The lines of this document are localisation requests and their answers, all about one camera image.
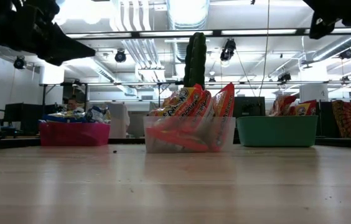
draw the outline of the green bin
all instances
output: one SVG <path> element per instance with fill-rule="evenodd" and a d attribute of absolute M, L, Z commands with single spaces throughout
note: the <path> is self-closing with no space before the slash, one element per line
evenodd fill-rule
<path fill-rule="evenodd" d="M 250 116 L 236 120 L 239 139 L 247 147 L 311 147 L 318 116 Z"/>

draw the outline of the wooden table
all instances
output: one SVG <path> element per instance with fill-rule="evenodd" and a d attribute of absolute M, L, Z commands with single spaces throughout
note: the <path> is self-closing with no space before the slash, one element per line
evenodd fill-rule
<path fill-rule="evenodd" d="M 0 150 L 0 223 L 351 223 L 351 149 Z"/>

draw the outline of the colorful tapestry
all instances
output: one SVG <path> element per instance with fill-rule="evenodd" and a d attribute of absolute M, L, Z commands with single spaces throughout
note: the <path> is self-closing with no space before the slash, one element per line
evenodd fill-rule
<path fill-rule="evenodd" d="M 337 100 L 332 102 L 332 107 L 340 137 L 351 138 L 351 103 Z"/>

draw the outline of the pink bin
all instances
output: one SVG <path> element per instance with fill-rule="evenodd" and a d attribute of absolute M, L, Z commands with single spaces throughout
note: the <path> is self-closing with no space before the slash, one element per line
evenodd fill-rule
<path fill-rule="evenodd" d="M 41 123 L 42 146 L 104 146 L 110 125 L 100 123 Z"/>

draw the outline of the green cactus plush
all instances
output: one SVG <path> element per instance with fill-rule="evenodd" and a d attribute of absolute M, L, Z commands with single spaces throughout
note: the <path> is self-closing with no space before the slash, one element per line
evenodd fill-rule
<path fill-rule="evenodd" d="M 184 86 L 199 84 L 205 88 L 206 36 L 196 32 L 190 39 L 185 57 Z"/>

